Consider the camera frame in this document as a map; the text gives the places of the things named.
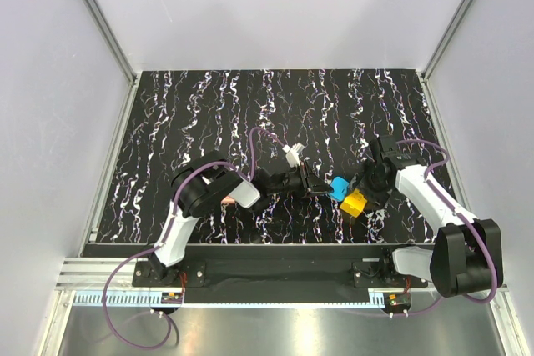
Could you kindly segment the blue folding extension socket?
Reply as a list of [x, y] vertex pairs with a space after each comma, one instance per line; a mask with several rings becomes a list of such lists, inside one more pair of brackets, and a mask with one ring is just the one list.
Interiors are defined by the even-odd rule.
[[329, 197], [336, 202], [343, 202], [347, 196], [350, 183], [342, 177], [334, 177], [330, 182]]

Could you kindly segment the yellow socket cube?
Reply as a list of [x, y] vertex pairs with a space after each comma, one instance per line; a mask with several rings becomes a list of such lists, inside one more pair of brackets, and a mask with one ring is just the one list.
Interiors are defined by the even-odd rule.
[[340, 204], [340, 210], [348, 213], [351, 217], [359, 217], [365, 210], [367, 199], [360, 190], [355, 189], [348, 194]]

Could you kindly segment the pink plug adapter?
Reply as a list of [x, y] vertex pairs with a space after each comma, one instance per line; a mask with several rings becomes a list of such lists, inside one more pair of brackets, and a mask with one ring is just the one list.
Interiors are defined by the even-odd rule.
[[221, 203], [231, 204], [231, 203], [235, 203], [235, 200], [231, 198], [230, 196], [227, 196], [221, 201]]

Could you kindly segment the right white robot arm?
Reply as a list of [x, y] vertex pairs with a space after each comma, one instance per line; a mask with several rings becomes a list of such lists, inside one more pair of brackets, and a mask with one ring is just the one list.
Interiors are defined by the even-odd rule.
[[370, 142], [371, 157], [349, 183], [342, 209], [358, 217], [383, 209], [394, 193], [403, 195], [432, 226], [432, 249], [405, 245], [390, 251], [379, 265], [383, 283], [397, 286], [407, 277], [434, 285], [443, 298], [463, 296], [489, 303], [504, 281], [501, 230], [492, 219], [480, 219], [456, 201], [414, 153], [401, 142], [379, 136]]

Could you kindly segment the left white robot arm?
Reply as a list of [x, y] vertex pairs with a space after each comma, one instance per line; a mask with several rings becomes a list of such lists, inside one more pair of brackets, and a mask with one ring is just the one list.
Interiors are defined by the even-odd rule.
[[207, 218], [225, 198], [250, 211], [261, 210], [270, 197], [289, 194], [298, 198], [328, 195], [333, 188], [295, 155], [286, 157], [289, 168], [269, 174], [255, 168], [244, 176], [221, 153], [210, 152], [183, 166], [171, 183], [173, 194], [164, 228], [148, 256], [151, 276], [163, 286], [174, 284], [180, 275], [186, 245], [197, 222]]

